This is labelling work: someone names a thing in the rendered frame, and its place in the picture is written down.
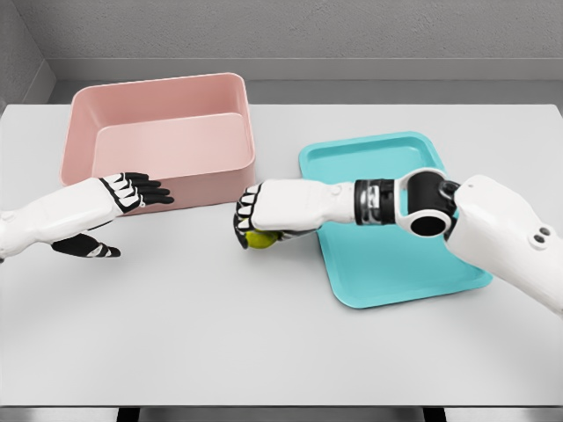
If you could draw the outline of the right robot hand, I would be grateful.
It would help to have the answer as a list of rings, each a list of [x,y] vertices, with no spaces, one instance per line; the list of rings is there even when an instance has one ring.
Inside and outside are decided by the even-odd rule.
[[[238,242],[247,246],[249,230],[277,231],[284,242],[309,235],[322,226],[315,209],[308,207],[313,184],[301,179],[270,179],[245,189],[236,204],[233,228]]]

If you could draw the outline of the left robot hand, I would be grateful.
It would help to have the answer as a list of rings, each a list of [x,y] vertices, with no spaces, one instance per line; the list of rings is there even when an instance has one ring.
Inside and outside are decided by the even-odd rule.
[[[118,258],[121,251],[87,235],[119,216],[140,207],[174,202],[171,192],[145,173],[122,172],[103,178],[88,178],[60,191],[69,200],[70,209],[57,231],[51,248],[80,258]]]

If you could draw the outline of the yellow-green tennis ball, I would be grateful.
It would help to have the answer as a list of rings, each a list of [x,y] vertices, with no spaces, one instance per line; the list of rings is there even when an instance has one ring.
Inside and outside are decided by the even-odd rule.
[[[244,234],[247,246],[252,249],[266,249],[279,241],[277,231],[249,230]]]

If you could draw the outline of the pink basket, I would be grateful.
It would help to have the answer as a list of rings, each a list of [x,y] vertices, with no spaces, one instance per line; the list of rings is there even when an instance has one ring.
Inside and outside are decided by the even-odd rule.
[[[236,201],[255,183],[244,79],[234,73],[90,86],[72,99],[60,180],[146,173],[174,202],[144,213]]]

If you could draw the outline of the blue tray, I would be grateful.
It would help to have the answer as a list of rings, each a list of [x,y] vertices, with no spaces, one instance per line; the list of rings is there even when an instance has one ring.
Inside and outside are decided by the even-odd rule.
[[[301,150],[299,165],[304,178],[329,185],[444,168],[433,143],[416,132],[313,143]],[[418,237],[397,225],[328,222],[317,235],[333,293],[351,308],[454,294],[493,279],[452,255],[441,237]]]

